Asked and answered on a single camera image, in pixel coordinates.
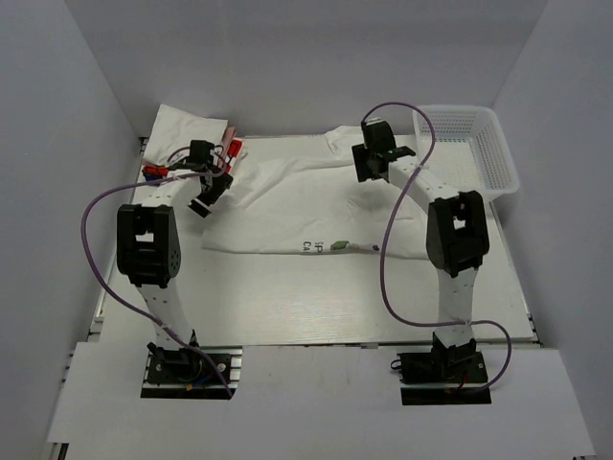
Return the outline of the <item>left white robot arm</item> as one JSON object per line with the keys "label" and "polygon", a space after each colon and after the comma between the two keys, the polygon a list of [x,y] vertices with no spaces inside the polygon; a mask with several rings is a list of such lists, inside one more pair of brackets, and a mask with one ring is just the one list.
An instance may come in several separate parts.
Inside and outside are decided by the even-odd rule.
{"label": "left white robot arm", "polygon": [[223,146],[192,140],[173,152],[167,164],[144,165],[143,178],[153,192],[118,210],[118,268],[154,317],[155,351],[198,345],[176,285],[182,264],[176,211],[188,208],[203,219],[209,216],[233,183],[230,161]]}

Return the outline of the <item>white t shirt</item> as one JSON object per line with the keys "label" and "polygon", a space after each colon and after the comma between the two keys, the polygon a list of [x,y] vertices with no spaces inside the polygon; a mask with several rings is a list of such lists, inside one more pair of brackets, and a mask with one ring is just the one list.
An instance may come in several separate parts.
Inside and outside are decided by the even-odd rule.
{"label": "white t shirt", "polygon": [[391,224],[387,256],[426,259],[421,208],[406,198],[390,221],[398,188],[383,180],[358,182],[352,146],[361,141],[356,126],[247,140],[233,184],[204,220],[201,248],[234,254],[374,254]]}
{"label": "white t shirt", "polygon": [[206,140],[219,144],[227,120],[205,118],[161,104],[144,152],[144,160],[154,165],[164,165],[170,155],[187,147],[191,140]]}

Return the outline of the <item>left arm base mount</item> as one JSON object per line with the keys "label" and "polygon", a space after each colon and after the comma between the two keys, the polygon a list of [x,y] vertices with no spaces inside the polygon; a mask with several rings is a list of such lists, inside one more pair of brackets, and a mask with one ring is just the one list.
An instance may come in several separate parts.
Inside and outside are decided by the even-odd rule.
{"label": "left arm base mount", "polygon": [[163,400],[230,401],[238,389],[243,350],[203,349],[211,362],[192,351],[148,344],[140,397]]}

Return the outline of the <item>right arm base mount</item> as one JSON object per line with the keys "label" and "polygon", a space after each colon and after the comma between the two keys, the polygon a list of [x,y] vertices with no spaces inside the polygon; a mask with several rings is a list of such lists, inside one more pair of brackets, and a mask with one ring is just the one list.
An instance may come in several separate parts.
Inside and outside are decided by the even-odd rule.
{"label": "right arm base mount", "polygon": [[491,403],[484,357],[474,339],[446,348],[435,337],[428,352],[399,353],[390,368],[399,374],[404,406]]}

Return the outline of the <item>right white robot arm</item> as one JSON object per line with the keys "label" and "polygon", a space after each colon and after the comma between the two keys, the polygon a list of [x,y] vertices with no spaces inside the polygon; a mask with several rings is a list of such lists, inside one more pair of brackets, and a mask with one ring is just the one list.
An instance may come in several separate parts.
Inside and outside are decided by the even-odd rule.
{"label": "right white robot arm", "polygon": [[357,178],[383,180],[403,191],[426,214],[425,249],[437,270],[438,321],[433,345],[446,352],[473,354],[473,289],[489,251],[482,196],[461,192],[428,171],[417,155],[400,147],[391,126],[380,118],[360,124],[363,142],[352,147]]}

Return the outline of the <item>red printed t shirt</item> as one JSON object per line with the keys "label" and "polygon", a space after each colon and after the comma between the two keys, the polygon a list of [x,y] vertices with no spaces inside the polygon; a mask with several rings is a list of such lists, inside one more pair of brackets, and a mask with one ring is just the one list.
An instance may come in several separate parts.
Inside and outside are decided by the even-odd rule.
{"label": "red printed t shirt", "polygon": [[236,137],[216,146],[208,141],[193,140],[188,146],[172,152],[160,164],[146,162],[142,175],[145,181],[150,182],[165,178],[170,171],[176,170],[211,169],[230,173],[239,162],[243,147],[243,140]]}

